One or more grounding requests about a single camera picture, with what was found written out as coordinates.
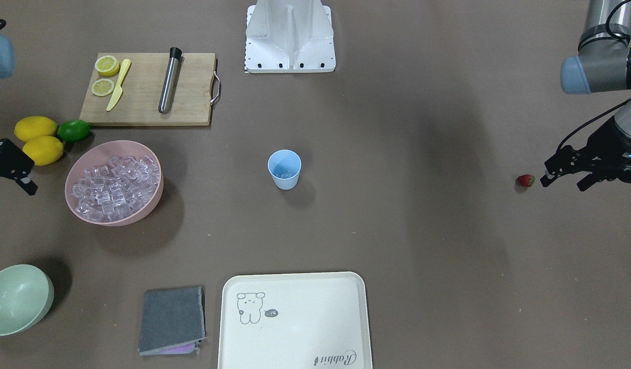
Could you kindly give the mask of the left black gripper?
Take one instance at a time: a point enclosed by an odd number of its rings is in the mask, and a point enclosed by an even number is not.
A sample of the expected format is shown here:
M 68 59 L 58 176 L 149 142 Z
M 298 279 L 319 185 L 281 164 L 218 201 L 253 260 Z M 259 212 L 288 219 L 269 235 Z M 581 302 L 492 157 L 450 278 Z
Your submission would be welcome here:
M 620 180 L 631 184 L 631 138 L 617 126 L 615 117 L 610 117 L 592 134 L 594 157 L 599 158 L 599 169 L 594 171 L 597 182 Z M 542 187 L 549 187 L 564 173 L 545 172 L 539 178 Z

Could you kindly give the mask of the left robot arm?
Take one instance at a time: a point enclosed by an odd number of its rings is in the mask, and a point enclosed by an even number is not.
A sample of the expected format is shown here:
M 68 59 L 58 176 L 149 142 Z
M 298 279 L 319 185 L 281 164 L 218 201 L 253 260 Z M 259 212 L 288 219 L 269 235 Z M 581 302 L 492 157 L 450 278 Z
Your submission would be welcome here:
M 631 90 L 631 1 L 591 1 L 577 54 L 563 61 L 560 84 L 567 94 Z M 631 98 L 603 113 L 606 121 L 574 149 L 563 139 L 545 162 L 543 187 L 585 173 L 580 191 L 619 180 L 631 184 Z

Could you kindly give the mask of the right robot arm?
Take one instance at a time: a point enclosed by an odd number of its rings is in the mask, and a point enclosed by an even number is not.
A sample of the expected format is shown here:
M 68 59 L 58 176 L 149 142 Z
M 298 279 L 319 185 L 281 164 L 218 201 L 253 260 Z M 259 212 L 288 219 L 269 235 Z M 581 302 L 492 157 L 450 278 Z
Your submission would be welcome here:
M 0 18 L 0 31 L 7 22 Z M 0 79 L 11 77 L 14 72 L 14 49 L 11 40 L 0 34 Z M 0 140 L 0 177 L 15 182 L 29 196 L 37 192 L 37 184 L 29 177 L 34 161 L 18 145 L 8 138 Z

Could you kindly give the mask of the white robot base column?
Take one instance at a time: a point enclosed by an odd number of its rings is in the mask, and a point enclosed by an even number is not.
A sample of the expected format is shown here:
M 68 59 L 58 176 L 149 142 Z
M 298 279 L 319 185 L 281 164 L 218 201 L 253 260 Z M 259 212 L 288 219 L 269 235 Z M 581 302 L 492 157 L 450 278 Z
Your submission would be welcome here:
M 245 72 L 336 69 L 332 12 L 321 1 L 257 1 L 246 16 Z

